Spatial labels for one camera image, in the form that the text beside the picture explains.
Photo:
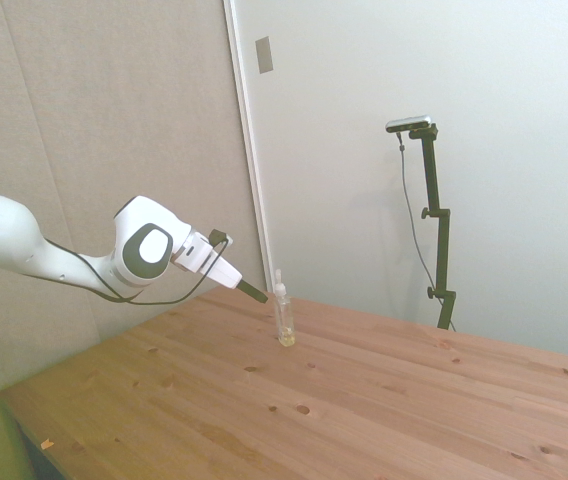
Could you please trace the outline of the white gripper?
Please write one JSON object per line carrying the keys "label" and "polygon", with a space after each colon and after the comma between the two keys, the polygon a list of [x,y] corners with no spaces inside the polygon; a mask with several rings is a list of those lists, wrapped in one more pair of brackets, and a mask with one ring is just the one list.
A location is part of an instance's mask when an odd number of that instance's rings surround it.
{"label": "white gripper", "polygon": [[268,301],[264,292],[241,280],[241,273],[204,236],[191,236],[183,245],[182,268],[201,274],[227,288],[237,288],[259,303],[265,304]]}

